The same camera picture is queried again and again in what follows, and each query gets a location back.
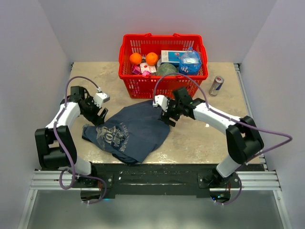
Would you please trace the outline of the navy blue printed t-shirt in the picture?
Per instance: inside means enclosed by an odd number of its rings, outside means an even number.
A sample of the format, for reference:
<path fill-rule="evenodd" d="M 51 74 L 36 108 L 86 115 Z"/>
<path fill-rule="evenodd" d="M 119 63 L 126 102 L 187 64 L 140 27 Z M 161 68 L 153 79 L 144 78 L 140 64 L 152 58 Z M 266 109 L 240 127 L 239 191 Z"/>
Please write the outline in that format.
<path fill-rule="evenodd" d="M 82 139 L 126 164 L 142 163 L 166 140 L 170 127 L 159 120 L 161 108 L 148 100 L 126 106 L 102 125 L 85 125 Z"/>

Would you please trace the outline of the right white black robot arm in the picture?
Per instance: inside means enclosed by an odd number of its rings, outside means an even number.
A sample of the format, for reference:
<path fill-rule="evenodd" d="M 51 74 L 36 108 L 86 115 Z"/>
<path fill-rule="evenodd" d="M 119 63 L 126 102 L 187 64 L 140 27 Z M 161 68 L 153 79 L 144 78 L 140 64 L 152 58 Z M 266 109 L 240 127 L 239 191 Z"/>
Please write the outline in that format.
<path fill-rule="evenodd" d="M 251 117 L 240 118 L 222 112 L 203 99 L 193 99 L 184 87 L 175 90 L 173 96 L 173 99 L 164 95 L 154 96 L 153 106 L 162 109 L 161 121 L 175 126 L 175 122 L 184 115 L 209 124 L 226 136 L 228 156 L 203 178 L 206 186 L 224 187 L 241 165 L 263 149 L 263 140 Z"/>

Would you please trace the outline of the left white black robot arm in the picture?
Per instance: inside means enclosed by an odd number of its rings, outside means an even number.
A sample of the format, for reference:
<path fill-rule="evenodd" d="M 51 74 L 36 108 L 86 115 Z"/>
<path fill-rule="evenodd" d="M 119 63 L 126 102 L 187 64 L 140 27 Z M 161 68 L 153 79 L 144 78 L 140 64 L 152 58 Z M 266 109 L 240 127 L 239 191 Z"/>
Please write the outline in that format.
<path fill-rule="evenodd" d="M 98 92 L 91 96 L 82 86 L 71 87 L 71 94 L 62 100 L 54 119 L 44 128 L 35 131 L 40 166 L 72 174 L 71 184 L 68 186 L 63 184 L 63 175 L 60 175 L 60 186 L 63 189 L 71 188 L 78 175 L 82 175 L 81 180 L 88 187 L 98 184 L 98 174 L 92 171 L 90 162 L 77 155 L 71 135 L 71 128 L 81 115 L 94 125 L 104 123 L 108 109 L 102 109 L 102 105 L 110 100 L 110 96 L 100 88 L 97 90 Z"/>

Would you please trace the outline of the red plastic shopping basket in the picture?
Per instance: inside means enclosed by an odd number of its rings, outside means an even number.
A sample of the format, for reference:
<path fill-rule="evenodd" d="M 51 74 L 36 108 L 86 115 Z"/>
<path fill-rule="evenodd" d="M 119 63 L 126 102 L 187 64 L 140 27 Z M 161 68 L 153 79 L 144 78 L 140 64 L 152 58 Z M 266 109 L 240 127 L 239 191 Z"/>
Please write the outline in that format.
<path fill-rule="evenodd" d="M 167 76 L 156 85 L 160 76 L 133 74 L 132 64 L 129 60 L 130 55 L 135 52 L 145 57 L 150 52 L 160 55 L 162 50 L 186 51 L 190 47 L 198 52 L 202 61 L 199 73 L 190 77 L 196 83 L 201 84 L 202 81 L 208 78 L 208 68 L 207 54 L 200 35 L 178 33 L 173 35 L 152 35 L 150 33 L 124 35 L 119 52 L 118 75 L 123 80 L 129 96 L 133 99 L 152 99 L 155 87 L 157 88 L 157 94 L 163 94 L 168 97 L 173 96 L 173 90 L 186 87 L 188 93 L 194 96 L 198 87 L 189 79 L 180 75 Z"/>

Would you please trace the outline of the green netted melon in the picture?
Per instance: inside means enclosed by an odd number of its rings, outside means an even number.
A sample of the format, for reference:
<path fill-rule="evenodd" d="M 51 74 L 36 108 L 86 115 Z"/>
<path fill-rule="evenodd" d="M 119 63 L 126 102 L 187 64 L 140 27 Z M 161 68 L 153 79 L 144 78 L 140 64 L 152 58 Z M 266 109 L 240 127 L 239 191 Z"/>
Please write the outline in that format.
<path fill-rule="evenodd" d="M 163 63 L 157 68 L 155 74 L 158 76 L 164 76 L 170 73 L 177 73 L 177 72 L 178 72 L 177 67 L 175 67 L 173 64 Z"/>

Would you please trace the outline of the magenta small box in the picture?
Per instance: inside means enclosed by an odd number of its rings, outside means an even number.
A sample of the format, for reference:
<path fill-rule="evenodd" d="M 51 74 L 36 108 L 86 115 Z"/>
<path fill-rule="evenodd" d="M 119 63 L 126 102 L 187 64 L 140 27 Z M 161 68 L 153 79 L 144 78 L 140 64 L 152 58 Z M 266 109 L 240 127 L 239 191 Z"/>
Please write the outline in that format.
<path fill-rule="evenodd" d="M 132 66 L 132 74 L 135 74 L 135 75 L 142 74 L 140 66 L 133 65 Z"/>

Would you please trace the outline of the pink white small box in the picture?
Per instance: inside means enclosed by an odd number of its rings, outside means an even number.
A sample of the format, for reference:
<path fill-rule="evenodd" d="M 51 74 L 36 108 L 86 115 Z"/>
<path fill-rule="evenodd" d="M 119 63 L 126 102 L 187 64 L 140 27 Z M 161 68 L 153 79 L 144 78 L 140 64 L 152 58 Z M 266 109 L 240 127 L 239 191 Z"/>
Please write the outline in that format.
<path fill-rule="evenodd" d="M 156 67 L 154 65 L 149 65 L 146 62 L 143 62 L 140 64 L 140 69 L 141 69 L 141 73 L 144 73 L 145 71 L 149 72 L 149 73 L 155 73 L 156 72 Z"/>

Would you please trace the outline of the blue plastic snack bag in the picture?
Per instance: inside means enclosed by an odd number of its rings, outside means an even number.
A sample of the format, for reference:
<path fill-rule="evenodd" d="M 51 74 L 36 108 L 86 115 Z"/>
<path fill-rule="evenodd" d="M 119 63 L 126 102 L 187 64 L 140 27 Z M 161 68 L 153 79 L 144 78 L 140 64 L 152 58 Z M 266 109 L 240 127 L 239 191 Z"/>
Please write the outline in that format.
<path fill-rule="evenodd" d="M 179 73 L 185 75 L 197 75 L 202 66 L 201 58 L 192 47 L 189 47 L 186 52 L 184 52 L 179 57 Z"/>

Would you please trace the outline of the blue white carton box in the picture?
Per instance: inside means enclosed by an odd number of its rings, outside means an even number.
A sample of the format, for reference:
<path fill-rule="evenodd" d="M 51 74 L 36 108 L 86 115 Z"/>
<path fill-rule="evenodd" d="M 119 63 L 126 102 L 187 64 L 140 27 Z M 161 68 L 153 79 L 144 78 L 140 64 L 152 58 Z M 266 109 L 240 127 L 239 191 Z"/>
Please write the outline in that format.
<path fill-rule="evenodd" d="M 180 63 L 180 57 L 184 53 L 186 53 L 186 51 L 161 50 L 161 56 L 158 63 L 159 64 L 169 63 L 175 67 L 178 67 Z"/>

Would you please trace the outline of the silver blue energy drink can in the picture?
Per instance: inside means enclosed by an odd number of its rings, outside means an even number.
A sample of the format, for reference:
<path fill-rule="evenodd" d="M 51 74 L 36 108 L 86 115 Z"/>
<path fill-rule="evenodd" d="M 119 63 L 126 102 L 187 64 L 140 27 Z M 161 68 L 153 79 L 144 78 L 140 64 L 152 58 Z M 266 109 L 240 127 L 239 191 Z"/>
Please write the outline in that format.
<path fill-rule="evenodd" d="M 209 90 L 209 95 L 217 96 L 223 83 L 224 83 L 224 78 L 222 76 L 216 76 Z"/>

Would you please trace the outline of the right orange fruit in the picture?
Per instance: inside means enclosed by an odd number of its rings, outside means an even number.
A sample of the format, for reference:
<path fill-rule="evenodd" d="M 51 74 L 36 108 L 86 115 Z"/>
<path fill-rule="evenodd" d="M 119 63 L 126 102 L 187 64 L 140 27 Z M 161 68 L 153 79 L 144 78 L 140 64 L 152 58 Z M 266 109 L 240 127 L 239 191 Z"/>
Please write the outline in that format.
<path fill-rule="evenodd" d="M 150 52 L 145 57 L 146 63 L 150 66 L 156 65 L 159 58 L 158 55 L 154 52 Z"/>

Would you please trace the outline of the orange fruit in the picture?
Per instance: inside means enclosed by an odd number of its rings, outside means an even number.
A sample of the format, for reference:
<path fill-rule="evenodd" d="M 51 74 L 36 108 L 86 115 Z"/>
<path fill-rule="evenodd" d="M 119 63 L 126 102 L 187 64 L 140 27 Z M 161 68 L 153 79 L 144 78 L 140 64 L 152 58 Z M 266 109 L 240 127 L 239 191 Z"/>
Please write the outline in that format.
<path fill-rule="evenodd" d="M 142 63 L 142 56 L 139 53 L 135 52 L 129 56 L 129 61 L 133 65 L 139 65 Z"/>
<path fill-rule="evenodd" d="M 150 66 L 156 65 L 159 58 L 158 55 L 154 52 L 150 52 L 145 57 L 146 63 Z"/>

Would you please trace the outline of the left orange fruit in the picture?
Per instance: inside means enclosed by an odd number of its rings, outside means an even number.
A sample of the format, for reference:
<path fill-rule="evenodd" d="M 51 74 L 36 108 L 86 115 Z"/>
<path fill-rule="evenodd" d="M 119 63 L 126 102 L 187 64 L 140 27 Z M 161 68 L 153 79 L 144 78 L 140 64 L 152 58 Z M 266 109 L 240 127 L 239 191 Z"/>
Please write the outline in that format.
<path fill-rule="evenodd" d="M 142 56 L 139 53 L 135 52 L 129 56 L 129 61 L 133 65 L 139 65 L 142 63 Z"/>

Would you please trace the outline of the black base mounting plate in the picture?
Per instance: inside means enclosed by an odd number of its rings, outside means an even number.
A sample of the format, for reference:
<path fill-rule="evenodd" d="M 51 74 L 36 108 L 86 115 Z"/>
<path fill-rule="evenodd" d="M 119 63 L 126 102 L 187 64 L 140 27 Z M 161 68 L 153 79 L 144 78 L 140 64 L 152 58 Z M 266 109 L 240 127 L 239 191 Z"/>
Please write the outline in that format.
<path fill-rule="evenodd" d="M 105 198 L 117 195 L 173 195 L 209 198 L 240 187 L 233 174 L 217 186 L 208 182 L 214 164 L 94 164 L 95 176 L 106 183 Z"/>

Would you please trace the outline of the aluminium extrusion rail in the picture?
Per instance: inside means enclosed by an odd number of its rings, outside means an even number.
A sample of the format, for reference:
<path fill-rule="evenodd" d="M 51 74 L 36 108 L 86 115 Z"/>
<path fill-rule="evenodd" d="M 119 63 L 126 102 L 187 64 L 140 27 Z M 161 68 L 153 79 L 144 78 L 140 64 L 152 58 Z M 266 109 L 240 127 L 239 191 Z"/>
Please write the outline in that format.
<path fill-rule="evenodd" d="M 59 171 L 35 171 L 31 180 L 31 188 L 41 190 L 57 190 L 61 186 L 59 184 Z M 242 190 L 251 191 L 279 191 L 281 190 L 280 183 L 275 172 L 261 171 L 261 172 L 237 172 L 230 181 L 231 189 L 238 189 L 238 181 L 241 181 Z M 118 178 L 109 178 L 106 182 L 107 188 L 114 187 L 115 184 L 123 184 L 129 186 L 146 186 L 146 185 L 186 185 L 188 182 L 193 181 L 200 188 L 203 188 L 203 180 L 197 178 L 186 178 L 185 181 L 179 181 L 177 179 L 170 179 L 168 181 L 160 180 L 148 180 L 148 181 L 124 181 L 123 176 L 119 175 Z"/>

